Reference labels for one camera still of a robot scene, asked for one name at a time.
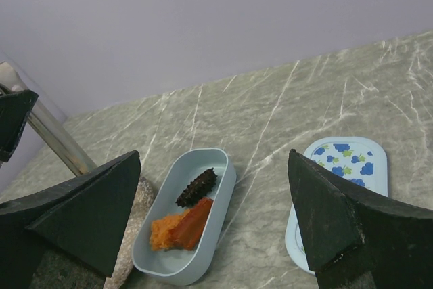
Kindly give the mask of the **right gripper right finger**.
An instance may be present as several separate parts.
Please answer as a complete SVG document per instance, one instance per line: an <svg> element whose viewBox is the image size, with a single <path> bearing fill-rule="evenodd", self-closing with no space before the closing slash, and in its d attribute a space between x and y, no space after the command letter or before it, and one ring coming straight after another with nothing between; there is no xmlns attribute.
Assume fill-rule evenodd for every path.
<svg viewBox="0 0 433 289"><path fill-rule="evenodd" d="M290 150L288 180L320 288L431 288L432 211L356 185Z"/></svg>

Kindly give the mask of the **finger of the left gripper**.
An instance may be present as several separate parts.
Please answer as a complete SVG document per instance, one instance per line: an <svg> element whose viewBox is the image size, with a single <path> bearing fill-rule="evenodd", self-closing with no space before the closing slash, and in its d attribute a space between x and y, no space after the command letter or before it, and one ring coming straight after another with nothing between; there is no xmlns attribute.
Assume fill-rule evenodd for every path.
<svg viewBox="0 0 433 289"><path fill-rule="evenodd" d="M1 162L9 162L18 147L38 97L29 89L1 95Z"/></svg>

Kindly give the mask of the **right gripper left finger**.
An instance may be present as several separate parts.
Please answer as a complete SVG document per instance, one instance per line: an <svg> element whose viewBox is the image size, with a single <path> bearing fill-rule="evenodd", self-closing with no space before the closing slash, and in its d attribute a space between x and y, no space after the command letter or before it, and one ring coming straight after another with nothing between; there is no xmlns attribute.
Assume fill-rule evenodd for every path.
<svg viewBox="0 0 433 289"><path fill-rule="evenodd" d="M102 288L114 272L140 173L133 150L1 203L1 287Z"/></svg>

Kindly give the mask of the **orange fried cutlet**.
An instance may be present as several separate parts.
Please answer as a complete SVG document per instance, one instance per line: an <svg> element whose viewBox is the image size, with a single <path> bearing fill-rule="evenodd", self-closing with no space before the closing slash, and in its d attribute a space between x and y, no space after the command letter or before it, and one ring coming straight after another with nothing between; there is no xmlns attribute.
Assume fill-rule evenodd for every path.
<svg viewBox="0 0 433 289"><path fill-rule="evenodd" d="M174 247L170 230L174 229L188 213L189 209L187 208L182 213L168 214L152 222L150 245L153 251L170 250Z"/></svg>

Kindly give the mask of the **red-brown meat slab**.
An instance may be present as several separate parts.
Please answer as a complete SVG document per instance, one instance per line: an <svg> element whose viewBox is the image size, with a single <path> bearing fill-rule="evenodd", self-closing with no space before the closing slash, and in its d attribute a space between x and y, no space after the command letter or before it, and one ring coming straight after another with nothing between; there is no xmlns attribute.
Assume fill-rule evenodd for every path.
<svg viewBox="0 0 433 289"><path fill-rule="evenodd" d="M202 236L214 200L201 199L180 223L170 230L170 237L174 247L193 250Z"/></svg>

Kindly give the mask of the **black sea cucumber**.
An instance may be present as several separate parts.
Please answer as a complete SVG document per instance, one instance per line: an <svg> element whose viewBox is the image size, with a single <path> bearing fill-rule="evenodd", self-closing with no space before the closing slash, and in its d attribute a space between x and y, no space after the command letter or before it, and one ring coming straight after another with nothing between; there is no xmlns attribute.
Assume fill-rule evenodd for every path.
<svg viewBox="0 0 433 289"><path fill-rule="evenodd" d="M178 196L175 203L182 208L195 206L204 198L217 182L217 174L213 168L199 174Z"/></svg>

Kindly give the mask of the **blue lunch box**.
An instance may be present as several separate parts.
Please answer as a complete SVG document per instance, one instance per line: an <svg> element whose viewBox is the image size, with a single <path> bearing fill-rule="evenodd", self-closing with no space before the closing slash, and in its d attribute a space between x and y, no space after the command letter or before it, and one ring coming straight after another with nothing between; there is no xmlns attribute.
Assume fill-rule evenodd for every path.
<svg viewBox="0 0 433 289"><path fill-rule="evenodd" d="M178 157L133 243L135 268L176 286L199 280L211 264L236 178L222 149Z"/></svg>

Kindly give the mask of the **speckled round plate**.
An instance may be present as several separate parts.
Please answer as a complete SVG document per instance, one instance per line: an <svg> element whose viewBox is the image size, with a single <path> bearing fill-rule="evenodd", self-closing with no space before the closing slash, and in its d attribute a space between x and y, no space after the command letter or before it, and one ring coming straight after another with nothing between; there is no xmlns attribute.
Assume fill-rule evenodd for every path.
<svg viewBox="0 0 433 289"><path fill-rule="evenodd" d="M120 288L126 282L133 269L132 245L154 198L151 183L145 177L140 177L114 271L111 277L106 278L103 288Z"/></svg>

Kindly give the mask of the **blue patterned lid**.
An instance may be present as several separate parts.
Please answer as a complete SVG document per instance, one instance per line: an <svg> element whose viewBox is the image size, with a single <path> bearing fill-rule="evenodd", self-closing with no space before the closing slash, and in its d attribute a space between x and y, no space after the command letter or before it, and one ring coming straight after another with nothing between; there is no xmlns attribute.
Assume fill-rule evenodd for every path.
<svg viewBox="0 0 433 289"><path fill-rule="evenodd" d="M382 146L365 137L325 137L313 142L304 156L333 174L375 193L388 196L388 160ZM286 227L285 244L290 258L313 275L307 263L295 208Z"/></svg>

